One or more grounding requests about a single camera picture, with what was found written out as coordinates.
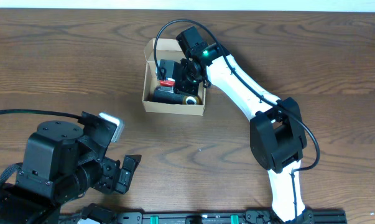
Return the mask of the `cardboard box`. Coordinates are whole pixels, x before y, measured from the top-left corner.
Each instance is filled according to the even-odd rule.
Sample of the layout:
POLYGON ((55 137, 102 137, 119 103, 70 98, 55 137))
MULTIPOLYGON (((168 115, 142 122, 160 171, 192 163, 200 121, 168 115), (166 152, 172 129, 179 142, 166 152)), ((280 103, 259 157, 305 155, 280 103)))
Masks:
MULTIPOLYGON (((201 100, 198 105, 180 105, 167 104, 152 101, 154 90, 160 85, 155 73, 156 66, 154 62, 154 42, 151 39, 144 48, 146 58, 146 71, 144 76, 144 87, 142 104, 146 112, 170 113, 203 116, 206 103, 206 88, 201 83, 198 89, 198 97, 201 100)), ((179 62, 184 58, 184 54, 175 39, 159 39, 156 47, 157 59, 167 59, 179 62)))

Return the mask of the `yellow tape roll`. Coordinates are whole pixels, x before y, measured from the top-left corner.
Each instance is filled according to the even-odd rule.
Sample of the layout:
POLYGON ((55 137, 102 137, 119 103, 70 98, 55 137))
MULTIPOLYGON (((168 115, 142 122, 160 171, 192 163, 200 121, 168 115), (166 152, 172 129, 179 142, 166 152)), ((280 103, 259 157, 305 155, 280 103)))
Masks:
POLYGON ((201 99, 198 96, 185 95, 182 101, 183 105, 200 105, 201 99))

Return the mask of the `blue whiteboard eraser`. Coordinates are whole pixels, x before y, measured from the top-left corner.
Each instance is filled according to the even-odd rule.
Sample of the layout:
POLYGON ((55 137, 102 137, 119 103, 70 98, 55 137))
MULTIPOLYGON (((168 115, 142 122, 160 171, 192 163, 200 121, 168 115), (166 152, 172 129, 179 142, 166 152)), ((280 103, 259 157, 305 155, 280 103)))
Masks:
POLYGON ((176 94, 174 92, 155 90, 152 95, 152 101, 166 104, 183 104, 185 95, 176 94))

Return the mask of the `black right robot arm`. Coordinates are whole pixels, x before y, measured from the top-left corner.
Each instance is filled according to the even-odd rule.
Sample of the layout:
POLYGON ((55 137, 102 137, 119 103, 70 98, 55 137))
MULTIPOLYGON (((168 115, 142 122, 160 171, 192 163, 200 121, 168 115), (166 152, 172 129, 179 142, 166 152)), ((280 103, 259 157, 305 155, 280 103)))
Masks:
POLYGON ((256 83, 219 40, 209 44, 190 27, 175 40, 156 37, 145 51, 150 84, 147 111, 203 114, 204 89, 218 87, 249 121, 250 148, 268 175, 271 209, 283 223, 305 221, 299 172, 307 146, 300 108, 292 98, 281 100, 256 83))

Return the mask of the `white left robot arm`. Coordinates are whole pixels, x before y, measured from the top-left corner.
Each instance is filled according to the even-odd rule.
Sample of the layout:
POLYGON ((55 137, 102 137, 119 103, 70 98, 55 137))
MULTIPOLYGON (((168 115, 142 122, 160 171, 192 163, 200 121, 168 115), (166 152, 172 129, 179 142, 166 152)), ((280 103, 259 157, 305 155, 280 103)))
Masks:
POLYGON ((105 154, 116 125, 46 121, 27 141, 16 183, 0 186, 0 223, 58 223, 62 205, 89 188, 111 194, 119 161, 105 154))

